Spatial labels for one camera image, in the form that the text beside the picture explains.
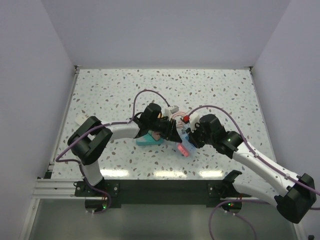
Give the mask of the blue round power strip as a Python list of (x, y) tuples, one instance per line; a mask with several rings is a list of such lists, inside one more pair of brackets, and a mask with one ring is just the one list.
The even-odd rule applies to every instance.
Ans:
[(182, 139), (182, 146), (187, 149), (189, 152), (192, 152), (196, 149), (196, 147), (189, 142), (189, 136), (186, 133), (183, 133), (180, 135), (181, 139)]

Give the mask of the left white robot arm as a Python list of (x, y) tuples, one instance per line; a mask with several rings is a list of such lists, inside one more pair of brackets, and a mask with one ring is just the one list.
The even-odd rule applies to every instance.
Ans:
[(119, 139), (138, 139), (155, 132), (170, 142), (181, 143), (176, 120), (161, 116), (162, 108), (150, 103), (142, 113), (128, 122), (102, 124), (95, 116), (89, 117), (68, 139), (71, 152), (80, 160), (80, 169), (86, 181), (86, 191), (99, 196), (106, 191), (105, 179), (100, 172), (99, 158), (108, 142)]

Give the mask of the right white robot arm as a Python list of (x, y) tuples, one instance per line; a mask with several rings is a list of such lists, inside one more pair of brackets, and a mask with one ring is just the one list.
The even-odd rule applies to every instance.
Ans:
[(267, 202), (294, 224), (298, 224), (316, 202), (315, 182), (310, 175), (298, 175), (266, 157), (238, 132), (225, 130), (214, 114), (200, 117), (192, 113), (182, 121), (189, 125), (188, 141), (196, 148), (210, 145), (262, 178), (261, 183), (246, 183), (239, 178), (225, 181), (222, 189), (227, 196), (239, 193)]

